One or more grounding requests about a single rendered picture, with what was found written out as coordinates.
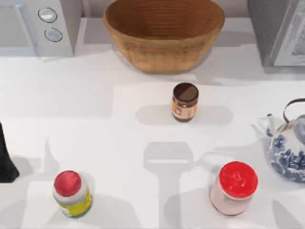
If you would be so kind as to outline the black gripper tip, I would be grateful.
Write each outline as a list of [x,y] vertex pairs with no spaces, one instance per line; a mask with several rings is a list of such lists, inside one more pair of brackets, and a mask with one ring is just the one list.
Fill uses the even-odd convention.
[[8,153],[5,136],[0,122],[0,183],[13,183],[20,173]]

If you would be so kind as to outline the pale microwave oven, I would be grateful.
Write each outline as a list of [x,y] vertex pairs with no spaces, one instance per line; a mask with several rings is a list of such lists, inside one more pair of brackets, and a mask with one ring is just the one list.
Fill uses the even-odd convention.
[[[43,22],[38,10],[52,8],[53,23]],[[82,0],[0,0],[0,57],[73,57],[82,15]],[[60,42],[44,36],[48,28],[63,34]]]

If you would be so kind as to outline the grey cabinet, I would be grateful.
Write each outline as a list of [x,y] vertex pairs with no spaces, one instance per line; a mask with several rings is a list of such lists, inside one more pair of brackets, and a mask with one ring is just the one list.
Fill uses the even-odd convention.
[[305,0],[248,0],[264,67],[305,67]]

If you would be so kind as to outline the white jar with red lid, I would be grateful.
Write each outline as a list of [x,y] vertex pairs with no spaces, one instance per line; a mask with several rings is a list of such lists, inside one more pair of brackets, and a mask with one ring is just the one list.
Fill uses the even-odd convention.
[[232,161],[225,164],[211,188],[211,204],[226,216],[243,213],[258,187],[256,172],[246,163]]

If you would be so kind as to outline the brown woven basket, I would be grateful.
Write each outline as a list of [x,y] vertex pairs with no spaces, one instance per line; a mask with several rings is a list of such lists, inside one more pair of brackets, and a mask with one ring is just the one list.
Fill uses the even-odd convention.
[[212,0],[115,0],[103,21],[118,51],[144,73],[183,73],[210,50],[224,22]]

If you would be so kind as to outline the dark brown jar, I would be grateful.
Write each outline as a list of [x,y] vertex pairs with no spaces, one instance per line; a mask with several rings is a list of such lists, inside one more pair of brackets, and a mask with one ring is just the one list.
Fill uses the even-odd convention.
[[199,90],[192,83],[179,83],[173,89],[172,115],[179,122],[191,121],[197,110]]

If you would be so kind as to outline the blue and white teapot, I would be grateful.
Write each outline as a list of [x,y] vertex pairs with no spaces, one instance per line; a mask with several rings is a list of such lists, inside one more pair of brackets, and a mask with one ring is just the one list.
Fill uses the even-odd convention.
[[260,118],[258,124],[270,139],[267,156],[271,167],[283,177],[305,184],[305,114],[289,120],[285,111],[279,126],[272,114]]

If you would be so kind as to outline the yellow-green jar with red lid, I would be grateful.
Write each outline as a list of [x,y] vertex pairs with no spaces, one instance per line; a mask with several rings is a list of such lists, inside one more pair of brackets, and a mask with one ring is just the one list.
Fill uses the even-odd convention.
[[82,217],[92,206],[92,194],[87,181],[73,170],[62,171],[56,176],[52,194],[63,214],[70,218]]

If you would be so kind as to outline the round grey microwave knob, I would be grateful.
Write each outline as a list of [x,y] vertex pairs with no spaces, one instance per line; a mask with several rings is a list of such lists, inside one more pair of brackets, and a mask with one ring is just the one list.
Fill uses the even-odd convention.
[[63,39],[63,34],[56,28],[48,28],[44,31],[44,36],[51,42],[60,42]]
[[44,8],[38,10],[38,17],[46,23],[53,23],[57,20],[57,13],[52,8]]

